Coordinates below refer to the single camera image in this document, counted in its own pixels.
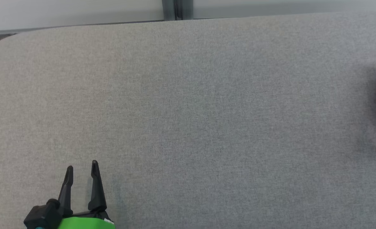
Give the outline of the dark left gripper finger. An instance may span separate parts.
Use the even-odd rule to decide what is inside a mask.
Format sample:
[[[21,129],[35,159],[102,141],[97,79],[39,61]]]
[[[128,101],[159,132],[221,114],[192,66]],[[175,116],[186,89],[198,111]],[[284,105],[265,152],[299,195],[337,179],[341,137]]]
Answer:
[[[96,160],[92,161],[91,177],[92,193],[91,200],[88,203],[88,210],[91,212],[103,212],[107,209],[107,203],[98,161]]]
[[[71,188],[73,185],[73,167],[67,167],[64,181],[60,189],[58,201],[60,202],[59,212],[63,217],[69,217],[73,214],[71,209]]]

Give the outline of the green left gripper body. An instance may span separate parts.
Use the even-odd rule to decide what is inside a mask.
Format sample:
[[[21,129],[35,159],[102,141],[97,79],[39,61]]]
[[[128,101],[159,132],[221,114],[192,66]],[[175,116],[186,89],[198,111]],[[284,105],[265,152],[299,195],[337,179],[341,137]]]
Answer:
[[[82,212],[63,218],[59,229],[115,229],[106,211]]]

